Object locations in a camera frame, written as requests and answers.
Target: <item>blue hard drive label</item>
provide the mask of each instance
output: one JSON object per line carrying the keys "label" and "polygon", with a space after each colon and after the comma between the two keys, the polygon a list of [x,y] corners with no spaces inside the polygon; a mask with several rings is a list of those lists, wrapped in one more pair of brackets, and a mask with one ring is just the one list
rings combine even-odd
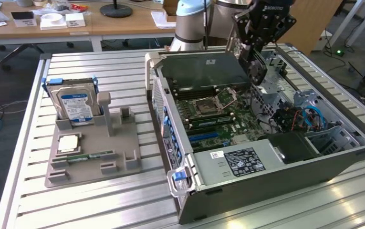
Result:
{"label": "blue hard drive label", "polygon": [[224,153],[224,158],[236,177],[266,170],[252,148]]}
{"label": "blue hard drive label", "polygon": [[91,121],[93,115],[89,105],[87,105],[87,94],[65,94],[60,96],[61,103],[72,122]]}

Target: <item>aluminum workbench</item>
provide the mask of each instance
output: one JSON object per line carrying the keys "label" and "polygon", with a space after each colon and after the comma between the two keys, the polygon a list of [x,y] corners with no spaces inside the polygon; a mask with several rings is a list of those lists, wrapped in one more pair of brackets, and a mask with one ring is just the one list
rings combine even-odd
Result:
{"label": "aluminum workbench", "polygon": [[[40,60],[0,201],[0,229],[365,228],[365,161],[326,183],[195,223],[177,224],[144,93],[143,61],[149,51],[53,54]],[[292,52],[290,56],[365,123],[365,107],[345,89],[303,55]],[[111,94],[111,111],[131,106],[143,171],[105,181],[45,188],[55,108],[40,89],[40,79],[68,75],[97,77],[99,91]],[[299,89],[308,88],[290,69],[287,77]]]}

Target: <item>chair wheel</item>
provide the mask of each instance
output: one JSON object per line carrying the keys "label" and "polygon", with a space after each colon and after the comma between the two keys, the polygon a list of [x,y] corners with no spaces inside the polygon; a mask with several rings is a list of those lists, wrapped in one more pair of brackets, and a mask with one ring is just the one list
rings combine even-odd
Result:
{"label": "chair wheel", "polygon": [[5,51],[5,46],[4,45],[0,45],[0,51]]}
{"label": "chair wheel", "polygon": [[72,49],[75,47],[73,43],[72,42],[67,42],[67,47]]}
{"label": "chair wheel", "polygon": [[4,72],[8,72],[10,70],[10,66],[2,64],[1,69],[2,69]]}

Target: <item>table leg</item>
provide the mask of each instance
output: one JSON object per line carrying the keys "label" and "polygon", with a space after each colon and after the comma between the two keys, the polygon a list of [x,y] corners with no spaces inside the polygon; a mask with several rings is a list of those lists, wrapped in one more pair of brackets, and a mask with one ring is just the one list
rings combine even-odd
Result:
{"label": "table leg", "polygon": [[101,52],[101,36],[92,36],[91,37],[91,43],[92,43],[92,48],[93,48],[93,52]]}
{"label": "table leg", "polygon": [[353,43],[354,43],[355,39],[358,38],[358,36],[361,35],[363,29],[365,29],[365,20],[363,20],[362,24],[359,25],[358,29],[354,31],[354,33],[346,43],[347,46],[353,45]]}
{"label": "table leg", "polygon": [[339,25],[339,28],[337,29],[337,31],[335,31],[335,33],[334,33],[334,35],[332,35],[332,37],[331,37],[331,39],[330,39],[330,41],[328,41],[328,44],[330,44],[331,46],[334,45],[334,43],[335,43],[335,41],[337,41],[337,39],[338,39],[341,33],[343,32],[343,30],[345,30],[345,28],[346,28],[346,26],[347,26],[347,24],[349,24],[349,22],[350,22],[353,16],[355,15],[355,12],[358,11],[358,9],[359,9],[359,7],[361,7],[363,1],[365,1],[365,0],[357,0],[357,2],[355,2],[355,4],[354,4],[354,6],[353,6],[353,8],[351,8],[351,10],[350,10],[350,12],[349,12],[349,14],[346,15],[346,18],[345,18],[342,24]]}

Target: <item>black lamp base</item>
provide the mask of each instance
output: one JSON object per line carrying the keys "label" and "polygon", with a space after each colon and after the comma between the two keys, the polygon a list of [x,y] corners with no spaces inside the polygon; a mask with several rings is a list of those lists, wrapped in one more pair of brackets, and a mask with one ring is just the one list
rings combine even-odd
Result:
{"label": "black lamp base", "polygon": [[100,13],[111,18],[124,18],[132,14],[132,9],[128,6],[117,4],[117,8],[113,8],[113,4],[101,6]]}

